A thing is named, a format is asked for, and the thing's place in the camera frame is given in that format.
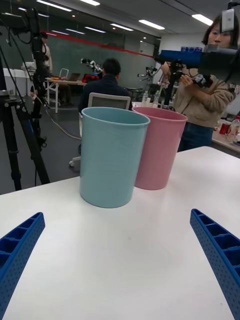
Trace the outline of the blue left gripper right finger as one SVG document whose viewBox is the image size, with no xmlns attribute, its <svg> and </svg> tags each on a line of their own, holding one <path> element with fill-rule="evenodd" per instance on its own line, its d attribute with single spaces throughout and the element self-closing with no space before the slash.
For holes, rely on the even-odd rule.
<svg viewBox="0 0 240 320">
<path fill-rule="evenodd" d="M 240 319 L 240 240 L 197 209 L 190 225 L 235 320 Z"/>
</svg>

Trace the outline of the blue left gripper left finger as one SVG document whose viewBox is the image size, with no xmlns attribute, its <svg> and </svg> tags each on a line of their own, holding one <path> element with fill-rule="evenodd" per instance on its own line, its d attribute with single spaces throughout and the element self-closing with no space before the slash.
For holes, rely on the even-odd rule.
<svg viewBox="0 0 240 320">
<path fill-rule="evenodd" d="M 38 212 L 0 239 L 0 319 L 4 317 L 19 279 L 45 226 L 44 215 Z"/>
</svg>

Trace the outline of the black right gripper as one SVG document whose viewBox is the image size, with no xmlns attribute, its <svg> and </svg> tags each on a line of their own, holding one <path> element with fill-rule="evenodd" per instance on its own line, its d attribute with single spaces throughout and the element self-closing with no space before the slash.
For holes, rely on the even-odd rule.
<svg viewBox="0 0 240 320">
<path fill-rule="evenodd" d="M 224 82 L 240 81 L 240 49 L 217 48 L 200 51 L 162 50 L 160 62 L 200 63 L 200 73 Z"/>
</svg>

